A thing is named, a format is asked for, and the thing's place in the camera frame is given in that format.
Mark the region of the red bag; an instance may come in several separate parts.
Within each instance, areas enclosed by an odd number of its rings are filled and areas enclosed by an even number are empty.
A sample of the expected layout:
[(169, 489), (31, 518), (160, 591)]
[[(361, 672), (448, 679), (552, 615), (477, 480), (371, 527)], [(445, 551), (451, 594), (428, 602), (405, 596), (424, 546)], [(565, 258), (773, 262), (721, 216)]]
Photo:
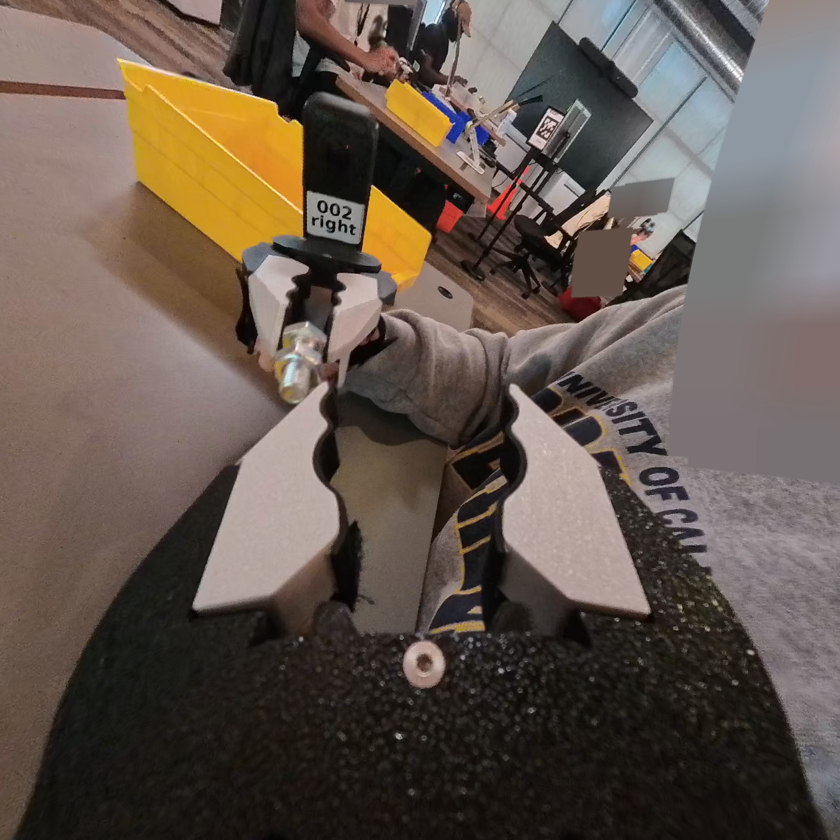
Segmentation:
[(561, 311), (575, 322), (589, 318), (605, 306), (605, 300), (602, 297), (575, 296), (572, 287), (559, 295), (558, 303)]

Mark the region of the large yellow plastic bin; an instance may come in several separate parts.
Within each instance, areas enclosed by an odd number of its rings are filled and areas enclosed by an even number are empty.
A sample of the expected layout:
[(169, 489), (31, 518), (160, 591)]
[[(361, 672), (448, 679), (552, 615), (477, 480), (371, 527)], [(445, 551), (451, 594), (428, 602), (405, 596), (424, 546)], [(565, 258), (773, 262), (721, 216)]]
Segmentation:
[(255, 270), (303, 236), (303, 128), (274, 103), (118, 59), (138, 181)]

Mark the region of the small yellow bin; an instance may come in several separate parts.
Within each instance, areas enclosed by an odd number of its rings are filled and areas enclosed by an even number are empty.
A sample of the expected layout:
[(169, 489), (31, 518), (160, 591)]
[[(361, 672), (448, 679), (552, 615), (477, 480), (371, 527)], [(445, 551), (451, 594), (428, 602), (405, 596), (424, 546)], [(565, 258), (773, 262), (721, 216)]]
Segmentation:
[(385, 105), (419, 137), (434, 148), (447, 137), (453, 123), (447, 114), (437, 108), (410, 84), (394, 80), (385, 92)]

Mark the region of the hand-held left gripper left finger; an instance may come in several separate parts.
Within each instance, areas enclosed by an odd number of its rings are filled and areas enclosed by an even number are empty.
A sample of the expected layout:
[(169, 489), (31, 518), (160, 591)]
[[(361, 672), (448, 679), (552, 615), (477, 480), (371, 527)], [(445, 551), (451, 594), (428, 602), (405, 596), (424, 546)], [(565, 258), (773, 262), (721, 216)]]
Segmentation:
[(308, 635), (321, 604), (354, 609), (362, 539), (331, 486), (333, 398), (331, 384), (318, 385), (241, 459), (195, 614), (263, 612), (280, 634)]

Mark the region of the black video bar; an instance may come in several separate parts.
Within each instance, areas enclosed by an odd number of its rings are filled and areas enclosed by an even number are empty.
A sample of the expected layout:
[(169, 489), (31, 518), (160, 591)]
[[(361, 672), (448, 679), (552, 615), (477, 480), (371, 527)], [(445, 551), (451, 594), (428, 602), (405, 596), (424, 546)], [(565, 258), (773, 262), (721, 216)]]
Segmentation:
[(582, 37), (578, 47), (583, 57), (598, 70), (602, 77), (610, 81), (610, 83), (624, 95), (630, 99), (635, 99), (637, 96), (637, 86), (626, 74), (623, 73), (623, 71), (619, 69), (617, 64), (600, 49), (598, 49), (589, 38)]

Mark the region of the silver hex bolt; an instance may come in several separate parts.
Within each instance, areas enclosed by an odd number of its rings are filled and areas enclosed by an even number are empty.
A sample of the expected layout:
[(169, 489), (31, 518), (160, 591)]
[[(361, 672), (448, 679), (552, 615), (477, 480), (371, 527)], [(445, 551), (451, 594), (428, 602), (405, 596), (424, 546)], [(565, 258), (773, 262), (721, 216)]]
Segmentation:
[(327, 334), (310, 321), (287, 325), (282, 333), (277, 362), (288, 364), (303, 360), (309, 365), (320, 366), (328, 346)]

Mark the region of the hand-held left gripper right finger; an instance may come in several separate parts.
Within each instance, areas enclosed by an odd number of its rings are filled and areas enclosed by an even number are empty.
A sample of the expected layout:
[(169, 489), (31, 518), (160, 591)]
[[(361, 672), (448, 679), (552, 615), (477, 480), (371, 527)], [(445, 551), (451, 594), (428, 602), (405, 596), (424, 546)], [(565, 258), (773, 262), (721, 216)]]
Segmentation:
[(503, 398), (500, 473), (482, 580), (488, 626), (511, 614), (561, 635), (581, 613), (646, 621), (652, 608), (599, 465), (517, 385)]

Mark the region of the person's right forearm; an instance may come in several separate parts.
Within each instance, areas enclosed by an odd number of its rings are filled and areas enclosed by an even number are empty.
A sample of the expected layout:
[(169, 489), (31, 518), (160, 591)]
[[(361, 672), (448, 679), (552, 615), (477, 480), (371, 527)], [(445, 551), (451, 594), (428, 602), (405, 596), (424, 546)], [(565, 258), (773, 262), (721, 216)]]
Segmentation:
[(377, 339), (359, 348), (364, 361), (349, 368), (345, 385), (452, 448), (499, 424), (511, 385), (529, 396), (569, 377), (595, 396), (653, 389), (657, 416), (669, 411), (685, 298), (678, 287), (512, 337), (394, 311), (381, 317)]

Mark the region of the background work table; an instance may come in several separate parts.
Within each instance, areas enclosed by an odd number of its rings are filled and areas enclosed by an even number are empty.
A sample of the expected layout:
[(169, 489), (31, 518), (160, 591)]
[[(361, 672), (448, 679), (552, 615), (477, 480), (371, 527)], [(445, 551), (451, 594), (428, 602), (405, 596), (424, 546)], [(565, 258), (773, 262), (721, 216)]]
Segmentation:
[(383, 87), (356, 80), (345, 73), (338, 76), (337, 85), (344, 95), (371, 110), (381, 125), (439, 172), (447, 182), (455, 184), (459, 192), (469, 194), (484, 204), (490, 202), (493, 170), (486, 168), (478, 173), (460, 158), (459, 152), (469, 148), (464, 141), (452, 144), (442, 140), (439, 146), (433, 146), (387, 108)]

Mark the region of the black jacket on chair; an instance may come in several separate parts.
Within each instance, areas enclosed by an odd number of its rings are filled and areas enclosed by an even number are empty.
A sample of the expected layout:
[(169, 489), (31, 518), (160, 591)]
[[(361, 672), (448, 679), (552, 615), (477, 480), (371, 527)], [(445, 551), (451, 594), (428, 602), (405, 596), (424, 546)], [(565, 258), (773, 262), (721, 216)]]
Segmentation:
[(224, 66), (237, 87), (278, 104), (292, 92), (292, 57), (297, 34), (295, 1), (243, 2)]

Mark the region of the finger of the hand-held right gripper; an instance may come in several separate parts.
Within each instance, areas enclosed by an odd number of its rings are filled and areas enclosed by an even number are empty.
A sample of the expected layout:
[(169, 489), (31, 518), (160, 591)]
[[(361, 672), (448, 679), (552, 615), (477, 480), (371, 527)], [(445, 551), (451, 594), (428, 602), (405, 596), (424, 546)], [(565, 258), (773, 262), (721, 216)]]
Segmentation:
[(337, 367), (336, 385), (344, 385), (351, 353), (377, 326), (382, 314), (378, 280), (351, 272), (337, 275), (325, 361)]
[(287, 315), (298, 294), (298, 280), (309, 268), (290, 258), (265, 258), (248, 279), (248, 302), (257, 330), (255, 352), (259, 367), (272, 370), (282, 343)]

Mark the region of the blue plastic bin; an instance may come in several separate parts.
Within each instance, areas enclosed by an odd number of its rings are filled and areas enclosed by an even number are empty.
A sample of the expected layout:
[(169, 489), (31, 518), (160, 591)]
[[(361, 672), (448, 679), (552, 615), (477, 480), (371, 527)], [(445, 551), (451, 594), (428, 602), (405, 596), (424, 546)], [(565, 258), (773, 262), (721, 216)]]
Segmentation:
[(421, 97), (427, 102), (420, 110), (416, 131), (435, 147), (443, 140), (454, 144), (459, 138), (466, 137), (469, 115), (458, 110), (439, 98), (431, 91), (422, 91)]

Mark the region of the black office chair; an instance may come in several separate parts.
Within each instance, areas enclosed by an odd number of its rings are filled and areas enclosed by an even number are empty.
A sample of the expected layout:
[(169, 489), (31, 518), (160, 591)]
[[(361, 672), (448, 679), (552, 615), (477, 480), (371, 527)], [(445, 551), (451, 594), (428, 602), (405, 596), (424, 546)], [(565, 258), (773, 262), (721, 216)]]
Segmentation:
[(530, 298), (543, 288), (552, 293), (566, 291), (571, 284), (578, 238), (590, 229), (599, 230), (609, 226), (611, 198), (612, 192), (609, 189), (597, 194), (582, 195), (584, 204), (562, 224), (556, 224), (554, 217), (547, 217), (538, 223), (524, 214), (518, 214), (513, 219), (513, 226), (519, 241), (512, 251), (499, 252), (506, 259), (491, 267), (490, 275), (496, 275), (499, 270), (521, 273), (523, 299)]

